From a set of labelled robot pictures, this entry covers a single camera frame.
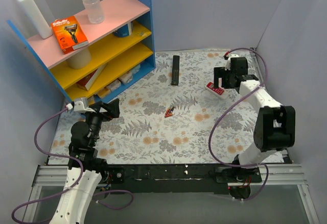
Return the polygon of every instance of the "pink shelf top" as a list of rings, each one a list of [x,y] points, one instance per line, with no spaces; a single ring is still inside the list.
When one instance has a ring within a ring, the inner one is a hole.
[[[101,1],[101,6],[104,11],[105,20],[100,24],[90,23],[86,10],[75,15],[89,44],[93,44],[126,23],[150,11],[149,7],[138,0],[103,0]],[[42,39],[37,34],[27,41],[49,69],[84,49],[80,48],[64,55],[55,35],[47,39]]]

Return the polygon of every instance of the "razor image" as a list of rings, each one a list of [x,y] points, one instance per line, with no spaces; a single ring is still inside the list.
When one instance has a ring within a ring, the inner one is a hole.
[[[77,30],[77,24],[66,26],[64,29],[71,34],[71,37],[72,37],[73,41],[77,44],[78,40],[77,40],[77,38],[75,36],[76,30]]]

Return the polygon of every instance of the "leaf pattern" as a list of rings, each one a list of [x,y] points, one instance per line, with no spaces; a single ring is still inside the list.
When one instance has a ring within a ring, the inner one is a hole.
[[[213,68],[224,66],[225,52],[188,51],[156,53],[156,69],[129,87],[120,99],[121,116],[102,123],[96,149],[109,164],[215,163],[208,150],[208,137],[217,118],[240,98],[225,90],[228,98],[219,99],[205,89],[212,81]],[[249,52],[249,73],[256,74]],[[173,55],[180,56],[179,85],[171,86]],[[164,118],[168,107],[174,115]],[[71,127],[85,119],[78,113],[60,116],[51,153],[68,155]],[[215,155],[225,162],[253,142],[256,113],[248,102],[237,105],[217,126],[212,137]],[[280,153],[266,162],[282,162]],[[49,164],[67,164],[66,159],[49,157]]]

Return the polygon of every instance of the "red and white box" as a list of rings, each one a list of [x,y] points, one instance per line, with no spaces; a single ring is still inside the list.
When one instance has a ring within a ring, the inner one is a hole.
[[[213,82],[209,82],[206,87],[208,91],[210,91],[212,94],[218,96],[219,98],[225,100],[228,97],[228,92],[224,90],[223,88],[214,88]]]
[[[106,64],[105,65],[102,65],[97,70],[93,71],[92,73],[88,74],[87,76],[85,76],[84,78],[82,78],[81,80],[79,80],[76,83],[77,86],[79,88],[83,89],[83,90],[90,90],[92,84],[95,82],[95,80],[100,75],[100,73],[105,68],[105,66],[106,66]]]

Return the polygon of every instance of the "table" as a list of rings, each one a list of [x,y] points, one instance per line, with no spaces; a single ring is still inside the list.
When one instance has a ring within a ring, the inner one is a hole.
[[[228,90],[226,100],[205,89],[213,81],[213,68],[224,66],[225,51],[182,51],[156,53],[156,69],[120,94],[119,118],[102,123],[97,143],[98,157],[109,164],[214,163],[208,150],[208,137],[216,119],[241,96]],[[249,73],[255,63],[248,51]],[[179,85],[171,86],[173,55],[180,55]],[[164,118],[166,109],[175,106],[174,115]],[[60,116],[51,153],[68,155],[72,125],[83,120],[78,113]],[[241,102],[218,125],[213,136],[213,151],[231,162],[253,142],[256,113]],[[283,162],[281,153],[265,160]],[[49,157],[49,165],[67,164],[67,159]]]

